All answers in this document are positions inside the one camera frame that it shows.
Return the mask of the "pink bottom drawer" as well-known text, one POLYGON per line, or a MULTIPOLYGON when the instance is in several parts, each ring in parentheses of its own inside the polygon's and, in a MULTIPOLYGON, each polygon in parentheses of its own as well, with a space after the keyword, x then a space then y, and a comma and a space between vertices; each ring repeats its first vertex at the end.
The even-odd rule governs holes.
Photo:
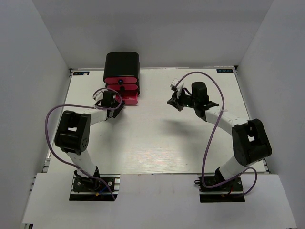
POLYGON ((122 101, 125 105, 137 105, 138 104, 138 92, 137 91, 122 91, 120 92, 122 101))

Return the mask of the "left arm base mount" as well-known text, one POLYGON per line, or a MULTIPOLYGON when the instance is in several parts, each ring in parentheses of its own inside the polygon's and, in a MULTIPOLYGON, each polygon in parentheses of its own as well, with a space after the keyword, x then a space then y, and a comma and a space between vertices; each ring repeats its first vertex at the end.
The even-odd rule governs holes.
MULTIPOLYGON (((111 192, 116 198, 119 193, 121 176, 100 175, 100 178, 107 183, 111 192)), ((103 182, 90 177, 81 177, 77 173, 77 170, 75 170, 69 201, 109 202, 114 201, 114 199, 103 182)))

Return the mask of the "pink drawer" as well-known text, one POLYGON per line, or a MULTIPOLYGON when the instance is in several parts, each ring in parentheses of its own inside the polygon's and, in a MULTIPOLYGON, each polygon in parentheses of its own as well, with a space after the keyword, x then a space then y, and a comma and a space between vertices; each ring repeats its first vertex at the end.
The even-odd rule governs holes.
POLYGON ((120 76, 120 77, 107 77, 104 79, 104 82, 106 84, 135 84, 138 82, 138 79, 136 77, 131 76, 120 76))
POLYGON ((125 105, 137 105, 138 104, 138 92, 137 91, 122 91, 120 92, 122 101, 125 105))
POLYGON ((106 84, 107 88, 114 89, 116 91, 138 91, 139 86, 137 84, 106 84))

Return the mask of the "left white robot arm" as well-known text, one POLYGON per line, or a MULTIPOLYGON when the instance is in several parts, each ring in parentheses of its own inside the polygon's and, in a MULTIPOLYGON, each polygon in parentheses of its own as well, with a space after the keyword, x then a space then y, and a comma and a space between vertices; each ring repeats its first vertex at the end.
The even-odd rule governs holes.
POLYGON ((95 104, 85 107, 83 113, 66 110, 62 113, 54 143, 71 159, 69 165, 76 168, 76 174, 85 177, 84 184, 89 190, 100 187, 99 170, 89 152, 91 126, 115 118, 124 107, 122 96, 114 90, 101 91, 93 96, 95 104))

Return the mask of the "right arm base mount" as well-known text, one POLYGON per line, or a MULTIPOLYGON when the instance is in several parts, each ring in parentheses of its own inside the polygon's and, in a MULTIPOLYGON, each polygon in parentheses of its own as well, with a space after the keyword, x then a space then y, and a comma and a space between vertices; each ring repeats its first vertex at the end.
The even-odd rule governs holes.
POLYGON ((199 188, 201 203, 245 202, 244 188, 240 177, 215 188, 204 187, 202 184, 202 177, 198 177, 194 181, 194 184, 199 188))

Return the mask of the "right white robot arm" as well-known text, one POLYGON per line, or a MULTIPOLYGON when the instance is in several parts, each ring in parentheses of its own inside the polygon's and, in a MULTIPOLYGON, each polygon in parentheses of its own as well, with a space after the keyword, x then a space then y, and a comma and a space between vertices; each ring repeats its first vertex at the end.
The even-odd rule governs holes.
POLYGON ((227 190, 236 176, 272 154, 262 121, 247 120, 225 111, 209 99, 205 83, 192 83, 191 94, 177 83, 172 83, 171 89, 173 94, 167 102, 169 105, 178 111, 185 107, 192 108, 199 118, 213 124, 215 128, 221 128, 232 137, 233 156, 215 171, 215 184, 220 190, 227 190))

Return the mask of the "pink top drawer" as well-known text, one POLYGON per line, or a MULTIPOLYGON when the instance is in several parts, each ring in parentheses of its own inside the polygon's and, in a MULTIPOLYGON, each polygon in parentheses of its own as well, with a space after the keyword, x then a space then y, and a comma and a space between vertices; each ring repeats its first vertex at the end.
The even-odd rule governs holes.
POLYGON ((106 84, 135 84, 138 82, 138 79, 136 77, 131 76, 120 76, 120 77, 107 77, 104 79, 104 82, 106 84))

